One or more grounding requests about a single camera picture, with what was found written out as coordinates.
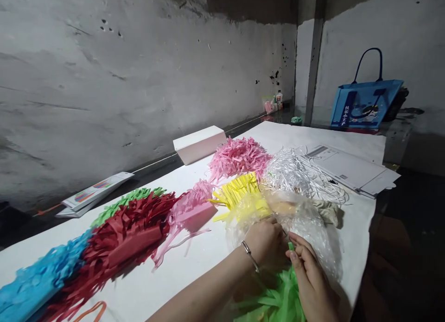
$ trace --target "barcode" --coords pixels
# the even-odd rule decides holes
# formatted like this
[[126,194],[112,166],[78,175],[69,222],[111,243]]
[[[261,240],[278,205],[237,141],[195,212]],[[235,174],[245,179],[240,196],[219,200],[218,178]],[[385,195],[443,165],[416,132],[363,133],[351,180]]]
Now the barcode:
[[310,152],[309,154],[306,154],[306,156],[307,156],[308,158],[312,158],[312,157],[314,157],[314,156],[320,154],[321,152],[326,151],[327,149],[328,149],[328,148],[327,148],[326,146],[320,146],[320,147],[317,148],[316,150]]

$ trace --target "product box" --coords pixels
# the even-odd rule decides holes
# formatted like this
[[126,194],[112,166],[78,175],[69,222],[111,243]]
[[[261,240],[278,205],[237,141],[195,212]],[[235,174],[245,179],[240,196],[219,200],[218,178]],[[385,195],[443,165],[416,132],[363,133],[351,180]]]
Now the product box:
[[124,171],[120,172],[65,199],[62,204],[65,205],[66,208],[57,213],[56,217],[80,218],[132,176],[134,176],[134,174]]
[[198,161],[227,143],[224,130],[210,126],[201,131],[173,140],[175,151],[185,165]]

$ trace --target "blue tote bag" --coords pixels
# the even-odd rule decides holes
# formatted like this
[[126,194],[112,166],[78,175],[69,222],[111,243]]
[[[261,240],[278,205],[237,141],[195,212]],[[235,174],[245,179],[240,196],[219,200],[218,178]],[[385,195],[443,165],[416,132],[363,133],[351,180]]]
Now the blue tote bag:
[[[380,74],[375,82],[357,83],[357,75],[363,57],[368,51],[376,50],[380,54]],[[397,95],[402,80],[382,79],[382,54],[378,48],[371,48],[363,53],[358,63],[356,77],[351,84],[338,87],[331,126],[377,129],[389,106]]]

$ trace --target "silver bangle bracelet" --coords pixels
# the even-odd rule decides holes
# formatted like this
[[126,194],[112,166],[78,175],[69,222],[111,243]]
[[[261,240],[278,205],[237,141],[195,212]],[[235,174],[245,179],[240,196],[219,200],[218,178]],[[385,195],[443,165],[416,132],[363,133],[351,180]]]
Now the silver bangle bracelet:
[[255,262],[254,258],[252,257],[252,252],[249,249],[249,246],[247,243],[243,240],[241,241],[242,246],[244,247],[244,250],[246,251],[246,254],[250,257],[252,260],[252,263],[255,265],[256,273],[260,273],[260,268],[258,267],[258,264]]

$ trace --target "paper stack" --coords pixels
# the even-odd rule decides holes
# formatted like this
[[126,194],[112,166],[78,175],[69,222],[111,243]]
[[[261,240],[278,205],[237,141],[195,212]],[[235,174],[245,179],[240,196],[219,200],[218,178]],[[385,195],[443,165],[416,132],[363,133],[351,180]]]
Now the paper stack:
[[120,172],[65,199],[62,204],[65,205],[66,208],[57,213],[56,217],[80,218],[131,176],[133,176],[133,174],[124,171]]
[[381,191],[394,188],[394,181],[400,177],[395,171],[382,165],[327,145],[309,145],[305,156],[311,164],[335,181],[373,199]]

